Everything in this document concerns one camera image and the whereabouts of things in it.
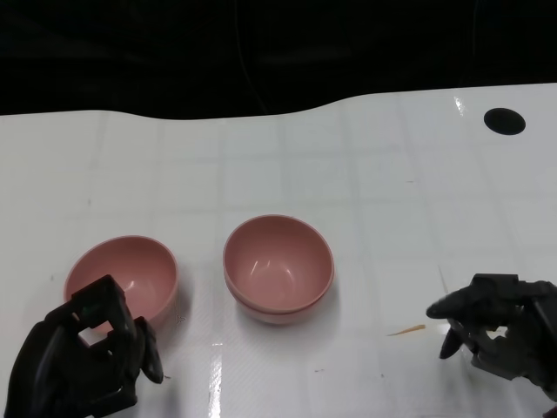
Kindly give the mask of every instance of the tilted pink bowl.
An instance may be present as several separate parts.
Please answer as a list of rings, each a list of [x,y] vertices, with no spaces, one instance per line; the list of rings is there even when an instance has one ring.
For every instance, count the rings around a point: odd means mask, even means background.
[[[134,319],[143,316],[154,327],[161,325],[178,292],[178,265],[166,246],[151,238],[126,236],[93,247],[71,269],[64,300],[106,274],[124,290]],[[96,330],[106,333],[111,326],[104,323]]]
[[[319,307],[319,304],[322,300],[323,298],[317,300],[313,305],[310,305],[309,307],[306,307],[304,309],[300,309],[299,311],[290,313],[267,313],[258,311],[256,309],[253,309],[252,307],[248,307],[247,305],[244,305],[240,300],[236,299],[239,308],[242,310],[242,312],[244,312],[244,314],[251,316],[255,320],[260,320],[262,322],[266,322],[267,324],[273,325],[288,325],[308,319]]]
[[[325,239],[305,222],[282,215],[260,216],[236,228],[223,262],[234,297],[261,313],[305,309],[326,293],[334,278]]]

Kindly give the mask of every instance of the robotic hand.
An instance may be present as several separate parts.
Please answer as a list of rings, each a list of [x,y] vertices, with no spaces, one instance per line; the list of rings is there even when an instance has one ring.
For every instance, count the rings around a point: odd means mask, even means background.
[[[519,281],[515,274],[476,274],[470,286],[448,294],[426,314],[447,319],[451,325],[441,359],[464,344],[473,353],[475,367],[508,380],[526,377],[557,401],[557,287],[553,284]],[[498,327],[507,327],[505,337],[492,340],[487,331]]]
[[[109,321],[89,346],[79,333]],[[104,276],[72,295],[30,331],[11,371],[5,418],[102,417],[137,402],[139,370],[161,383],[154,332],[133,320],[122,289]]]

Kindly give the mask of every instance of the pink bowl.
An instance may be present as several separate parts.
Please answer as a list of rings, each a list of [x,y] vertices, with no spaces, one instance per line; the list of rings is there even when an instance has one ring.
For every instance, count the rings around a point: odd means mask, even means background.
[[[260,320],[262,322],[266,322],[267,324],[273,325],[288,325],[293,324],[295,322],[301,322],[303,320],[308,319],[318,308],[319,303],[323,300],[323,298],[317,300],[313,305],[306,307],[305,309],[301,309],[299,311],[290,312],[290,313],[267,313],[261,312],[252,307],[248,307],[247,305],[243,304],[240,300],[236,299],[239,308],[245,314],[251,316],[255,320]]]
[[[261,313],[289,314],[319,300],[334,278],[325,239],[301,220],[265,215],[240,225],[226,242],[226,285]]]
[[[151,238],[126,236],[93,247],[71,269],[64,300],[106,274],[124,290],[134,319],[143,316],[154,327],[162,324],[178,292],[178,265],[166,246]],[[95,329],[106,333],[112,328],[105,322]]]

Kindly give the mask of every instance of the bowl rim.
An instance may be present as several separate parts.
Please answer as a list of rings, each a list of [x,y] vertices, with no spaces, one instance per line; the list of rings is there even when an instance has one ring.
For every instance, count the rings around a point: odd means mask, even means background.
[[[249,316],[253,320],[257,320],[274,327],[288,327],[290,325],[305,321],[307,319],[307,316],[304,315],[313,315],[313,308],[317,304],[319,304],[322,299],[323,298],[317,300],[313,305],[310,305],[309,307],[302,309],[301,311],[289,313],[268,313],[258,311],[257,309],[254,309],[252,307],[248,307],[241,300],[234,298],[239,306],[239,309],[242,310],[244,315]]]
[[[311,305],[308,305],[306,307],[303,307],[302,309],[299,309],[298,311],[291,311],[291,312],[282,312],[282,313],[271,313],[271,312],[265,312],[265,311],[260,311],[258,309],[256,309],[255,307],[250,307],[249,305],[246,305],[242,300],[240,300],[238,298],[238,296],[236,296],[234,293],[231,292],[232,298],[234,298],[234,300],[236,301],[236,303],[247,307],[248,309],[258,312],[260,314],[265,314],[265,315],[271,315],[271,316],[287,316],[287,315],[291,315],[291,314],[299,314],[301,312],[304,312],[308,309],[311,309],[312,307],[314,307],[315,305],[317,305],[318,303],[320,303],[320,301],[323,300],[323,298],[325,298],[325,293],[323,293],[321,295],[321,297],[317,300],[315,300]]]
[[[79,257],[79,259],[77,259],[77,261],[74,263],[73,267],[71,268],[70,272],[66,276],[66,281],[64,282],[64,302],[68,302],[71,299],[71,295],[68,294],[68,283],[70,281],[71,275],[76,270],[77,266],[79,266],[79,264],[83,261],[83,259],[85,257],[87,257],[90,253],[95,251],[97,248],[99,248],[100,246],[105,246],[106,244],[109,244],[112,241],[118,241],[118,240],[122,240],[122,239],[144,239],[144,240],[150,241],[154,244],[157,244],[158,246],[161,246],[171,256],[172,264],[174,265],[174,271],[175,271],[174,284],[172,286],[172,290],[171,290],[168,298],[166,298],[164,303],[161,304],[160,308],[157,309],[157,311],[153,315],[150,315],[149,318],[145,317],[146,320],[154,320],[166,309],[166,307],[172,302],[172,299],[176,296],[176,292],[178,291],[178,282],[179,282],[179,280],[178,280],[178,262],[176,261],[176,257],[174,256],[174,254],[172,253],[172,251],[170,250],[170,248],[168,246],[166,246],[165,244],[163,244],[162,242],[160,242],[156,239],[153,239],[153,238],[150,238],[150,237],[145,237],[144,235],[121,235],[119,237],[107,239],[107,240],[91,247],[89,250],[87,250],[81,257]]]
[[[236,285],[234,285],[234,283],[232,282],[232,280],[230,278],[230,274],[228,273],[228,270],[226,269],[226,261],[225,261],[226,260],[226,250],[228,249],[228,244],[230,243],[231,238],[243,226],[245,226],[245,225],[247,225],[247,224],[249,224],[253,221],[263,219],[263,218],[282,218],[282,219],[288,219],[288,220],[297,222],[297,223],[301,224],[302,226],[305,226],[305,227],[309,228],[314,233],[316,233],[317,236],[320,238],[321,242],[323,242],[323,244],[325,244],[325,248],[327,250],[327,253],[329,254],[329,260],[331,261],[331,275],[329,277],[329,280],[327,281],[327,284],[323,288],[323,290],[315,298],[311,299],[309,302],[306,302],[301,306],[291,307],[291,308],[287,308],[287,309],[277,309],[277,308],[273,308],[273,307],[263,307],[263,306],[259,305],[258,303],[254,302],[253,300],[250,300],[250,298],[248,298],[247,296],[245,296],[242,292],[240,292],[238,290]],[[308,223],[304,222],[303,220],[300,220],[298,218],[294,218],[293,216],[278,215],[278,214],[259,215],[259,216],[256,216],[254,218],[250,218],[250,219],[242,222],[240,225],[238,225],[234,229],[234,231],[232,231],[232,233],[228,236],[228,239],[226,240],[225,248],[223,249],[223,268],[224,268],[224,271],[225,271],[226,286],[228,287],[228,290],[232,293],[232,295],[235,296],[237,299],[240,299],[248,307],[251,307],[251,308],[253,308],[257,311],[260,311],[261,313],[266,313],[266,314],[291,314],[291,313],[295,313],[297,311],[302,311],[302,310],[308,308],[309,306],[311,306],[315,302],[317,302],[319,299],[321,299],[325,293],[327,293],[327,291],[331,288],[331,285],[332,285],[332,282],[334,281],[334,276],[335,276],[335,265],[334,265],[334,258],[332,256],[332,251],[331,251],[331,248],[329,247],[329,245],[327,244],[327,241],[323,237],[323,235],[321,235],[317,229],[315,229],[313,226],[309,225]]]

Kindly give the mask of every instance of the black backdrop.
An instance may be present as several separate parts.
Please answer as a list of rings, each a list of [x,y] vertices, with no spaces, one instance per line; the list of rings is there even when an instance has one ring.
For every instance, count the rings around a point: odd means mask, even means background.
[[[0,114],[300,111],[557,81],[554,0],[0,0]]]

